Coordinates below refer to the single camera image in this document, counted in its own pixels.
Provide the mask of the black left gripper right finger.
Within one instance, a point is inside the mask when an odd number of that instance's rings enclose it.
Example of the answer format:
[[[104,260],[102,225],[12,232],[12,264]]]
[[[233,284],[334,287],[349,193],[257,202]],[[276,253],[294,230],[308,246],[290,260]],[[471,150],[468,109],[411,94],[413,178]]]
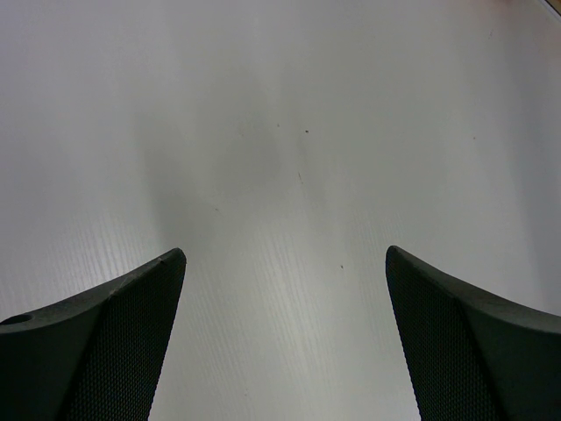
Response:
[[[387,286],[423,420],[558,420],[560,318],[390,246]]]

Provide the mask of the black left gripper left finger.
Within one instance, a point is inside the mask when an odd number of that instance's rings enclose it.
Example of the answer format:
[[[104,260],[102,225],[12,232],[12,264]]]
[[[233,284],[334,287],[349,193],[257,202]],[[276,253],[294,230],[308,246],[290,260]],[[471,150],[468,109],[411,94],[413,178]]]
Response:
[[[186,269],[175,248],[1,323],[3,420],[146,420]]]

